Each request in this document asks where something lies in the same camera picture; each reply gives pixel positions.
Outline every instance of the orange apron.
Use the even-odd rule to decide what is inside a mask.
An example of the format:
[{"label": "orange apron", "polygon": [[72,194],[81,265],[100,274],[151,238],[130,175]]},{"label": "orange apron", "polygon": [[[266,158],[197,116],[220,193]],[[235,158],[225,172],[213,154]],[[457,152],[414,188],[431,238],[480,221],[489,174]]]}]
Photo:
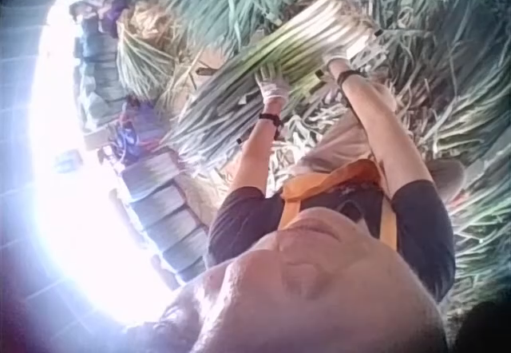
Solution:
[{"label": "orange apron", "polygon": [[[378,166],[369,159],[360,159],[340,167],[332,173],[304,173],[284,183],[280,196],[284,200],[284,209],[280,217],[279,229],[285,229],[292,219],[298,215],[302,200],[316,196],[322,192],[344,183],[374,183],[386,192],[385,179]],[[398,245],[398,227],[396,215],[390,206],[386,194],[382,200],[382,216],[380,220],[380,241],[394,250]]]}]

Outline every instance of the black wristband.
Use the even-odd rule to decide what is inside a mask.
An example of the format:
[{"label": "black wristband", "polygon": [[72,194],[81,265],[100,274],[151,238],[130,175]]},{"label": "black wristband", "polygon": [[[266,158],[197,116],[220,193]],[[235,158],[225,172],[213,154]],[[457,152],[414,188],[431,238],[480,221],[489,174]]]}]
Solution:
[{"label": "black wristband", "polygon": [[348,71],[341,72],[341,74],[337,77],[337,85],[341,89],[341,92],[343,92],[343,95],[345,95],[343,91],[343,84],[348,79],[348,77],[352,75],[359,75],[362,76],[362,73],[360,71],[357,71],[356,69],[349,69]]},{"label": "black wristband", "polygon": [[280,117],[277,115],[273,115],[271,113],[261,113],[259,115],[259,119],[270,120],[273,123],[273,125],[276,128],[274,140],[277,140],[280,135],[279,128],[282,125],[282,121],[280,120]]}]

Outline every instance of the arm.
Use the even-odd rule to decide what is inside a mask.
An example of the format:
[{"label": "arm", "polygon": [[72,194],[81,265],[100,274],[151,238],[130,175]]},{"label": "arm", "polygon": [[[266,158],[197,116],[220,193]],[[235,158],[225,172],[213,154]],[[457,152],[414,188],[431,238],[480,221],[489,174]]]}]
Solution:
[{"label": "arm", "polygon": [[[282,108],[283,101],[269,101],[264,106],[263,113],[279,116]],[[257,121],[243,146],[240,166],[234,176],[230,192],[242,187],[255,187],[266,195],[268,166],[275,131],[276,128],[270,120]]]},{"label": "arm", "polygon": [[[337,80],[349,67],[334,59],[329,69]],[[385,171],[390,196],[413,181],[433,181],[417,147],[377,89],[365,78],[352,75],[343,83],[343,91],[366,130],[374,157]]]},{"label": "arm", "polygon": [[[263,96],[263,113],[280,115],[289,98],[289,85],[284,81],[279,69],[266,64],[255,77]],[[243,147],[240,166],[235,174],[230,192],[242,187],[255,187],[266,196],[268,166],[270,164],[271,145],[277,128],[272,121],[259,119]]]}]

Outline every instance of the apron strap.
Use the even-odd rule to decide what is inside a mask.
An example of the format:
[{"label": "apron strap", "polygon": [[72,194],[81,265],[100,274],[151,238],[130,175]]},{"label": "apron strap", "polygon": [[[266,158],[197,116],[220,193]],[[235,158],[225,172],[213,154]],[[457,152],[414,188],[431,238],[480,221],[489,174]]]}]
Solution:
[{"label": "apron strap", "polygon": [[390,205],[389,199],[382,198],[382,215],[380,220],[380,241],[392,250],[398,250],[398,222],[397,217]]}]

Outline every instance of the man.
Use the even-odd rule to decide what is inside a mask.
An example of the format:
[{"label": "man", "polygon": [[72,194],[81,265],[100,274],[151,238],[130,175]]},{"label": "man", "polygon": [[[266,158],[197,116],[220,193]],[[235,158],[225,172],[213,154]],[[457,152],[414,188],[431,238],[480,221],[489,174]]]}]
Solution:
[{"label": "man", "polygon": [[81,0],[69,6],[69,14],[75,22],[97,19],[102,33],[118,38],[117,20],[127,8],[128,0]]},{"label": "man", "polygon": [[[454,246],[434,180],[394,115],[389,92],[340,56],[330,56],[327,66],[353,112],[268,199],[271,144],[289,87],[274,70],[260,74],[263,115],[211,226],[210,268],[181,288],[159,323],[131,330],[146,347],[180,353],[446,349],[436,302],[453,283]],[[442,189],[447,200],[459,190],[461,170],[449,162],[436,169],[458,174],[458,182]],[[308,194],[293,196],[296,189]]]}]

